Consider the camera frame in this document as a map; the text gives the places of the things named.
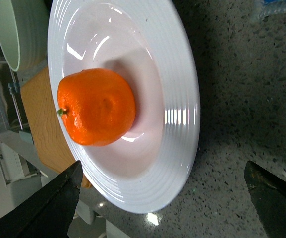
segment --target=granite countertop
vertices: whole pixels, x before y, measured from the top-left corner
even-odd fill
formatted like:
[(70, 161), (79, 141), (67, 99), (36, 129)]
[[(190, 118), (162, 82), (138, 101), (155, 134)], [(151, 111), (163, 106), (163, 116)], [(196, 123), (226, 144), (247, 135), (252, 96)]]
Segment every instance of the granite countertop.
[(198, 152), (179, 196), (131, 214), (95, 189), (81, 199), (132, 238), (267, 237), (244, 180), (252, 160), (286, 180), (286, 14), (249, 23), (253, 1), (174, 0), (194, 53), (201, 97)]

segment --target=orange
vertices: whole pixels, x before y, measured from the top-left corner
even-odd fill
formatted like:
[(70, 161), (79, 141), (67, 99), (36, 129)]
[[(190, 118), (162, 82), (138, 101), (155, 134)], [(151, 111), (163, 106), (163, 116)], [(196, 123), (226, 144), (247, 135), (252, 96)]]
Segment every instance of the orange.
[(119, 74), (103, 68), (65, 77), (58, 87), (63, 124), (73, 141), (104, 146), (125, 135), (135, 119), (133, 93)]

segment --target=plastic container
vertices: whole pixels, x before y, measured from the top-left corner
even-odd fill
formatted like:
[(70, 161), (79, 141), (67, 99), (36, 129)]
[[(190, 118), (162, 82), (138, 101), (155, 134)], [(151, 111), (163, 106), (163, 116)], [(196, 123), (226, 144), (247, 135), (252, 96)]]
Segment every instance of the plastic container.
[(286, 13), (286, 0), (254, 0), (251, 22), (259, 22), (266, 16)]

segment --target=white plate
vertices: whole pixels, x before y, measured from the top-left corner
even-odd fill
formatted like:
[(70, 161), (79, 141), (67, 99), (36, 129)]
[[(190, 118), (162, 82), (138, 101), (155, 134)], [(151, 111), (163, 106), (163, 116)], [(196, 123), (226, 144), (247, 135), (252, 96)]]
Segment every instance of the white plate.
[(81, 146), (61, 128), (93, 186), (111, 203), (147, 213), (169, 204), (193, 165), (200, 126), (189, 41), (170, 0), (54, 0), (48, 61), (55, 107), (61, 79), (104, 67), (122, 75), (137, 115), (122, 139)]

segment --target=kitchen counter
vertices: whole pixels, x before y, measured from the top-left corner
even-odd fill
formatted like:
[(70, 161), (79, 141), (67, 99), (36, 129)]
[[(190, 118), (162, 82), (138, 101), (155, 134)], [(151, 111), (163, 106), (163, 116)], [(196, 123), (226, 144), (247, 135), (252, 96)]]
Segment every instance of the kitchen counter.
[(286, 14), (249, 23), (252, 1), (174, 1), (193, 49), (201, 96), (198, 152), (179, 196), (131, 214), (94, 189), (80, 197), (132, 238), (267, 237), (244, 180), (248, 160), (286, 180)]

